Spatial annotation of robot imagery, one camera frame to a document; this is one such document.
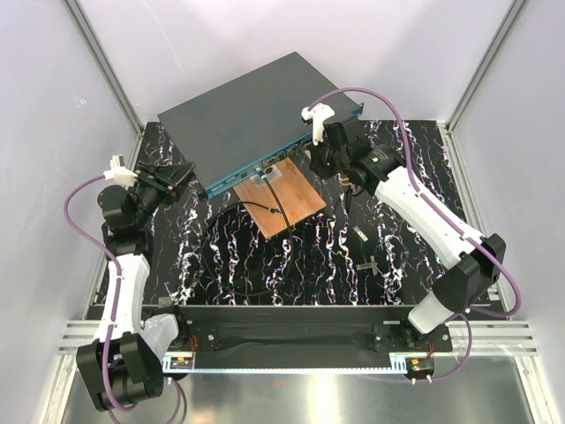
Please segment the silver SFP module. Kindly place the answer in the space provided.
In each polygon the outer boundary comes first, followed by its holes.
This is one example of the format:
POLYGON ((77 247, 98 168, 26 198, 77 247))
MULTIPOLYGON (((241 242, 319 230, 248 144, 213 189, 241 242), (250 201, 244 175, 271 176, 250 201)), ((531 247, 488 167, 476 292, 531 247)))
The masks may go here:
POLYGON ((355 234, 358 236, 358 238, 365 243, 368 240, 368 237, 357 227, 354 226, 352 228, 352 230, 355 232, 355 234))

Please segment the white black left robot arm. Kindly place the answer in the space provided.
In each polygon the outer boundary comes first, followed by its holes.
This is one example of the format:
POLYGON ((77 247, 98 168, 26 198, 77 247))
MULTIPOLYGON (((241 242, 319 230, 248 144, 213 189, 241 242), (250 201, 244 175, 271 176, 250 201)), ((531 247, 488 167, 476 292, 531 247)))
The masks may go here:
POLYGON ((79 347, 76 356, 100 412, 129 412, 139 402, 159 397, 166 353, 190 341, 191 329, 179 307, 160 307, 145 319, 142 302, 153 255, 147 224, 160 206, 180 200, 193 168, 193 163, 140 163, 129 170, 122 156, 115 155, 102 173, 108 182, 96 200, 102 211, 102 240, 84 237, 106 256, 110 281, 93 340, 79 347))

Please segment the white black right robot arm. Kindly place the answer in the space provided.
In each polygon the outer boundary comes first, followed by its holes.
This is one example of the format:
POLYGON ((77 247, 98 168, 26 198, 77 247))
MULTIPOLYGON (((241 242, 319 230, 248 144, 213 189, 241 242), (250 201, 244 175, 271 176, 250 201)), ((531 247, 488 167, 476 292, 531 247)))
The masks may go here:
POLYGON ((460 314, 500 277, 506 245, 460 220, 388 146, 373 146, 358 118, 313 125, 310 168, 321 178, 344 175, 353 185, 390 206, 438 255, 445 274, 414 306, 401 327, 403 344, 420 350, 433 331, 460 314))

